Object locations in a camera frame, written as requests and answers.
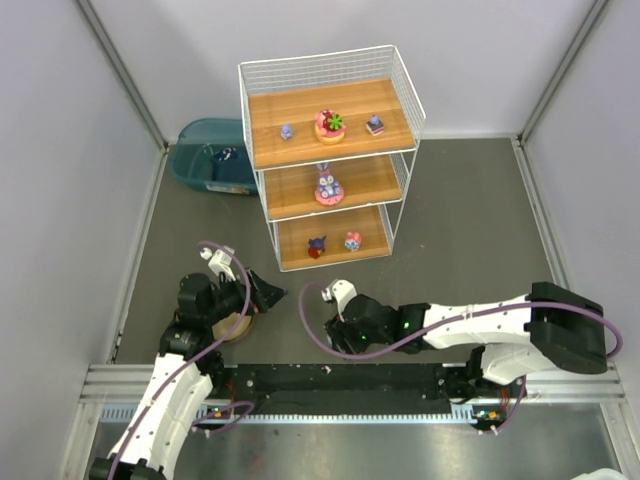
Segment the small purple cake toy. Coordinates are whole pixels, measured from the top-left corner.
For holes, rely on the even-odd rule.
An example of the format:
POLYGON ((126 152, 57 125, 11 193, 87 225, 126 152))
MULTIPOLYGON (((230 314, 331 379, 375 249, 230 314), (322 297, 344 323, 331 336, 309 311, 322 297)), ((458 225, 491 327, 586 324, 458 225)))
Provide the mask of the small purple cake toy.
POLYGON ((372 136, 378 136, 385 131, 385 125, 378 115, 372 115, 369 118, 366 128, 372 136))

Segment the small purple blob toy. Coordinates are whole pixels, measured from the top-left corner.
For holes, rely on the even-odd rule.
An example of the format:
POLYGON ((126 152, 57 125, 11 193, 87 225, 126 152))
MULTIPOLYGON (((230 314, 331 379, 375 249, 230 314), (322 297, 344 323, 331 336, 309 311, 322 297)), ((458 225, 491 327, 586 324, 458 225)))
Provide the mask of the small purple blob toy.
POLYGON ((284 141, 292 139, 294 136, 293 128, 290 124, 282 125, 280 128, 280 136, 284 141))

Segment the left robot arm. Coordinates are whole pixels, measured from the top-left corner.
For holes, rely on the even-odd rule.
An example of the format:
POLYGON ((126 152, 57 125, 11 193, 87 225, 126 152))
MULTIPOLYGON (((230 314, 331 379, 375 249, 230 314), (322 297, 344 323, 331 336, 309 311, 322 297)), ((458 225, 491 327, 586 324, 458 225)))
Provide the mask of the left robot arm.
POLYGON ((213 326, 234 316, 251 320, 266 313, 287 291, 253 270, 247 284, 221 272, 183 277, 178 306, 159 342, 151 379, 129 425, 105 458, 93 460, 90 479, 172 479, 196 413, 211 393, 225 387, 219 342, 213 326))

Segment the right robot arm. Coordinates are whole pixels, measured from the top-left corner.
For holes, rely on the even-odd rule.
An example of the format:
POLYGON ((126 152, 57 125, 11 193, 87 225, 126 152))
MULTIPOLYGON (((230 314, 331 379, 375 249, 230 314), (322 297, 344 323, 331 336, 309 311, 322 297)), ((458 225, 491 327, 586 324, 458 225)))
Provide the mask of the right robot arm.
POLYGON ((348 357, 365 358, 372 346, 416 354, 470 345, 468 380, 500 386, 554 368, 598 375, 608 366, 602 306, 551 282, 496 303, 459 306, 383 305, 347 280, 334 281, 322 298, 337 309, 325 324, 329 344, 348 357))

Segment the purple bunny pink donut toy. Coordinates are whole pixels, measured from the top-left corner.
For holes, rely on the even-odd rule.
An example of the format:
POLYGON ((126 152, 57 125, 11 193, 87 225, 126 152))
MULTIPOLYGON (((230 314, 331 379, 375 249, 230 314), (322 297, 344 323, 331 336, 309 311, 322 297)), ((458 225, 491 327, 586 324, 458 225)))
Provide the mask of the purple bunny pink donut toy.
POLYGON ((345 191, 340 182, 331 173, 329 163, 319 163, 316 168, 318 170, 314 191, 316 201, 324 206, 339 204, 344 198, 345 191))

